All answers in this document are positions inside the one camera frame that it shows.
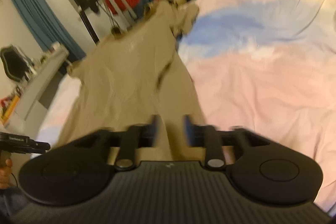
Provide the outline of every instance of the pink duvet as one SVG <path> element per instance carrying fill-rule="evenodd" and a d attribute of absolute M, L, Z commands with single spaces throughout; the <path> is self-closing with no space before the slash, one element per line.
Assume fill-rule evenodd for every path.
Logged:
<path fill-rule="evenodd" d="M 316 204 L 336 202 L 336 55 L 277 45 L 186 64 L 208 124 L 243 126 L 316 160 Z"/>

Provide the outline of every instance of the black mesh chair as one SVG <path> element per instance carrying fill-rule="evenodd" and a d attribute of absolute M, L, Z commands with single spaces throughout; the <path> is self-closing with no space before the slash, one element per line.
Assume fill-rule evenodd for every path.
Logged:
<path fill-rule="evenodd" d="M 29 72 L 25 57 L 13 45 L 1 48 L 0 57 L 7 77 L 17 83 L 21 82 L 26 72 Z"/>

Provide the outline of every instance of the white desk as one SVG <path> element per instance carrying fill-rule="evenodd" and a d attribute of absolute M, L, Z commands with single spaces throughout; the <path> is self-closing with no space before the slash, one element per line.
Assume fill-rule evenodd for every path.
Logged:
<path fill-rule="evenodd" d="M 28 116 L 31 116 L 31 110 L 38 103 L 38 100 L 68 55 L 68 50 L 64 46 L 61 46 L 42 64 L 38 69 L 38 74 L 28 83 L 24 93 L 21 95 L 20 101 L 10 116 L 6 125 L 7 131 L 14 134 L 26 133 L 26 122 Z"/>

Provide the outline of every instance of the person's hand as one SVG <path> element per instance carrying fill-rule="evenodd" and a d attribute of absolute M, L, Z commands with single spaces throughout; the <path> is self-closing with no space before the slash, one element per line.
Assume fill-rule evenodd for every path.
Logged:
<path fill-rule="evenodd" d="M 7 189 L 11 181 L 9 175 L 12 173 L 12 160 L 6 160 L 6 166 L 0 168 L 0 189 Z"/>

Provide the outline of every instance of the black device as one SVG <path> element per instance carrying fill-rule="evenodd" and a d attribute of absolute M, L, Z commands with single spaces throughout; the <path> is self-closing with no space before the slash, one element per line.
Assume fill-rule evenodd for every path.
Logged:
<path fill-rule="evenodd" d="M 35 142 L 28 136 L 0 132 L 0 167 L 6 166 L 6 160 L 11 157 L 11 153 L 44 154 L 49 149 L 48 143 Z"/>
<path fill-rule="evenodd" d="M 199 161 L 142 161 L 156 118 L 126 132 L 98 130 L 27 162 L 19 181 L 31 202 L 14 224 L 236 223 L 327 224 L 313 201 L 322 183 L 309 157 L 243 128 L 217 131 L 185 118 Z M 222 146 L 233 146 L 227 165 Z M 110 147 L 120 147 L 108 165 Z"/>

